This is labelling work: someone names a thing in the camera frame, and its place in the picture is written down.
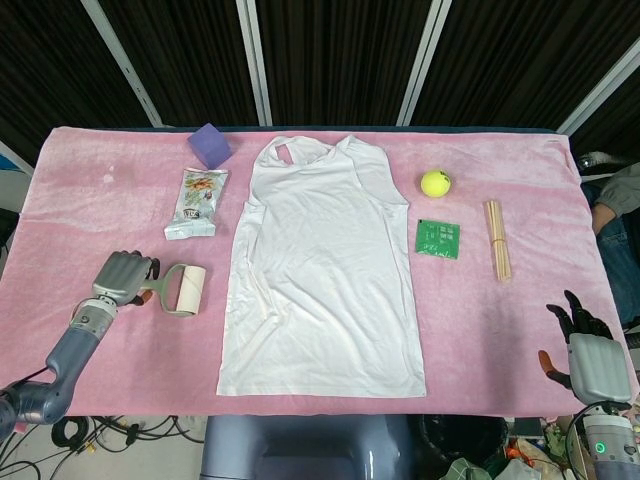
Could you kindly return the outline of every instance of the black curtain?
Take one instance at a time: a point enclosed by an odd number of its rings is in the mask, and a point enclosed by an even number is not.
[[[57,126],[149,126],[79,1],[2,0],[0,45],[0,139],[31,165]]]
[[[234,0],[100,3],[164,123],[258,124]]]
[[[571,136],[575,155],[602,151],[640,159],[640,70]]]
[[[258,0],[275,125],[395,125],[427,0]]]
[[[556,129],[640,36],[640,2],[453,2],[414,125]]]

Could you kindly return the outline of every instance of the purple sponge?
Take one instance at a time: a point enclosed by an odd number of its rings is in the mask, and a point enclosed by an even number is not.
[[[224,135],[210,123],[200,128],[187,140],[193,153],[209,170],[215,170],[231,156],[231,149]]]

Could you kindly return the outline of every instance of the yellow tennis ball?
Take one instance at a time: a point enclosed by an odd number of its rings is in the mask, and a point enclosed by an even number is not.
[[[451,188],[451,179],[442,170],[430,170],[422,176],[420,188],[428,197],[442,197]]]

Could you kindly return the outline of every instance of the pink blanket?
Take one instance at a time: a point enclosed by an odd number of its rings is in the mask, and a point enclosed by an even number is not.
[[[306,134],[335,143],[344,132]],[[213,238],[168,242],[182,169],[200,167],[182,133],[54,130],[42,148],[0,283],[0,385],[39,369],[74,306],[113,250],[138,249],[207,269],[201,313],[180,319],[158,299],[125,307],[82,374],[70,410],[85,414],[575,412],[572,394],[547,380],[538,349],[567,370],[566,347],[546,303],[570,289],[622,339],[567,138],[558,135],[357,133],[383,147],[418,219],[458,223],[460,256],[411,254],[429,394],[412,399],[216,396],[231,245],[253,161],[277,133],[231,133],[231,173]],[[447,170],[451,192],[429,199],[420,175]],[[513,281],[492,267],[482,202],[502,201]],[[634,390],[638,385],[633,378]]]

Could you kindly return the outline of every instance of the person's leg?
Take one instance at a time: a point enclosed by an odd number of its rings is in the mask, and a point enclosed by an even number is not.
[[[582,191],[589,205],[593,205],[600,195],[600,189],[594,185],[583,184]],[[605,225],[596,237],[596,242],[620,323],[626,325],[640,316],[640,266],[631,251],[622,219],[616,218]]]

